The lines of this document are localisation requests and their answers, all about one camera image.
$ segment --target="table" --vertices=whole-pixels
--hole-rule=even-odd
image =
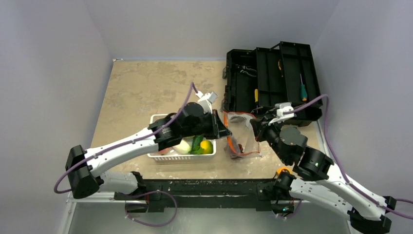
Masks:
[[[149,124],[154,114],[176,112],[182,105],[191,82],[197,89],[214,91],[220,109],[226,80],[222,79],[225,61],[115,61],[94,133],[92,147],[128,137]],[[190,101],[197,101],[192,95]],[[308,145],[319,149],[317,123],[300,127]],[[263,157],[232,160],[224,153],[226,139],[217,141],[212,159],[164,163],[142,155],[122,163],[112,171],[140,172],[144,178],[272,178],[283,166],[266,142]]]

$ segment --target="green screwdriver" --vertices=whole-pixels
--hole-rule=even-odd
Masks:
[[[302,101],[307,101],[307,91],[305,90],[305,85],[302,83],[302,76],[300,73],[300,79],[301,79],[301,100]]]

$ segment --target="teal screwdriver handle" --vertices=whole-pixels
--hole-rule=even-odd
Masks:
[[[301,85],[301,99],[302,101],[307,101],[308,99],[307,91],[305,90],[304,84]]]

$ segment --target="cable connector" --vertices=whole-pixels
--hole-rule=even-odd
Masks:
[[[217,94],[215,92],[210,92],[202,94],[200,91],[196,94],[199,97],[198,104],[200,104],[205,112],[212,113],[212,104],[217,99]]]
[[[276,110],[276,117],[273,118],[268,125],[271,125],[273,123],[281,123],[286,121],[287,119],[294,118],[294,113],[291,114],[284,114],[284,112],[292,111],[294,108],[291,106],[291,102],[283,102],[283,103],[278,103],[275,104]]]

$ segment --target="white vegetable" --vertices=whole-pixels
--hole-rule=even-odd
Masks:
[[[187,155],[191,151],[191,146],[183,139],[179,145],[172,146],[172,148],[180,155]]]

